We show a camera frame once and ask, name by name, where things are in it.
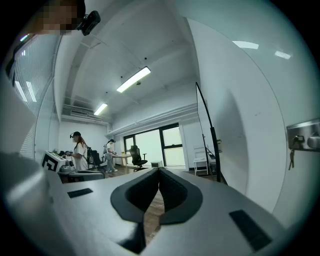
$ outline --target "key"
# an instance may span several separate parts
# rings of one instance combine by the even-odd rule
[[[295,158],[295,149],[294,149],[294,146],[296,143],[300,143],[304,140],[304,137],[303,136],[294,136],[294,138],[292,139],[292,149],[290,151],[290,165],[289,165],[289,171],[292,168],[295,168],[295,161],[294,161],[294,158]]]
[[[291,149],[290,151],[290,165],[289,165],[289,171],[292,168],[295,168],[295,150],[294,149]]]

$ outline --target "white ceiling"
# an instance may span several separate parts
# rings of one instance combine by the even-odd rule
[[[198,76],[188,23],[172,0],[114,0],[100,8],[101,23],[91,32],[100,40],[83,37],[69,73],[65,104],[94,112],[106,103],[100,116],[112,122],[115,114],[141,98]],[[144,66],[151,74],[140,85],[116,91]]]

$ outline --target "metal latch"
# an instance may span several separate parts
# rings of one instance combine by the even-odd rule
[[[320,118],[287,126],[291,150],[320,152]]]

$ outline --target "white t-shirt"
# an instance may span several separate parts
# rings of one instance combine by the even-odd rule
[[[88,163],[87,163],[87,157],[88,157],[87,147],[86,146],[83,147],[81,143],[78,143],[78,145],[74,149],[73,153],[82,155],[81,158],[75,158],[74,157],[75,169],[79,170],[79,171],[88,170],[89,166],[88,166]]]

